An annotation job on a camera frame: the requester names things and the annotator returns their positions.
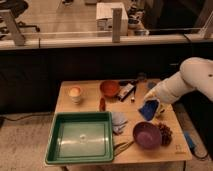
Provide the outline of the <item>cloth-covered white gripper body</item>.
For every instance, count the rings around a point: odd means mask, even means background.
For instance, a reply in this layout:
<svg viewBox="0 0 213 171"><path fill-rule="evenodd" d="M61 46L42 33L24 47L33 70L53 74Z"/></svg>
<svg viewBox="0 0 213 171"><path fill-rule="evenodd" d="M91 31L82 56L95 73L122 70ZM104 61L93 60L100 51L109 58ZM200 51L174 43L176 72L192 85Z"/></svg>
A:
<svg viewBox="0 0 213 171"><path fill-rule="evenodd" d="M194 88L181 77L180 72L177 72L149 90L144 96L144 101L158 100L160 103L172 104L192 91Z"/></svg>

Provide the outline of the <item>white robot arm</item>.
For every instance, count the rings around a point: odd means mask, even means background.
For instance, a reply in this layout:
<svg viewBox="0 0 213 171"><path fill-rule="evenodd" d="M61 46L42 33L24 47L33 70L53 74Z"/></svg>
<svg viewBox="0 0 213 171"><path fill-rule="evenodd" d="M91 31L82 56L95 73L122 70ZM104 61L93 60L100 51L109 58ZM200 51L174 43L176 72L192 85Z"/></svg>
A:
<svg viewBox="0 0 213 171"><path fill-rule="evenodd" d="M213 102L213 60L199 57L184 60L179 71L149 90L144 100L172 104L195 90Z"/></svg>

